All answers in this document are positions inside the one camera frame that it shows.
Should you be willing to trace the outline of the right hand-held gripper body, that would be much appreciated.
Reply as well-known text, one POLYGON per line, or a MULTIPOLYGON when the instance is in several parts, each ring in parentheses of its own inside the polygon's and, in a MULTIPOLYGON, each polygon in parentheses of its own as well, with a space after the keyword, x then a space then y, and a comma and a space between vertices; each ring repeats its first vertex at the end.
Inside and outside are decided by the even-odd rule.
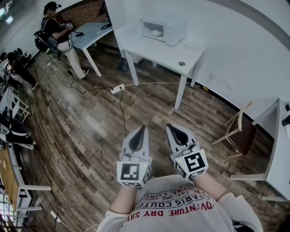
POLYGON ((204 149, 200 149, 199 143, 194 143, 171 155, 175 169, 180 175, 190 180, 202 175, 208 169, 208 162, 204 149))

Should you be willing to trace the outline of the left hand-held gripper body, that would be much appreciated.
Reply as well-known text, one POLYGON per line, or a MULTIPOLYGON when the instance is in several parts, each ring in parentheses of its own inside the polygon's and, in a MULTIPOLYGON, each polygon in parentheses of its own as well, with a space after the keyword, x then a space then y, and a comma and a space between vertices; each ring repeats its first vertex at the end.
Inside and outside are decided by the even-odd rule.
POLYGON ((117 181, 127 187, 144 187, 152 168, 150 156, 125 156, 117 162, 117 181))

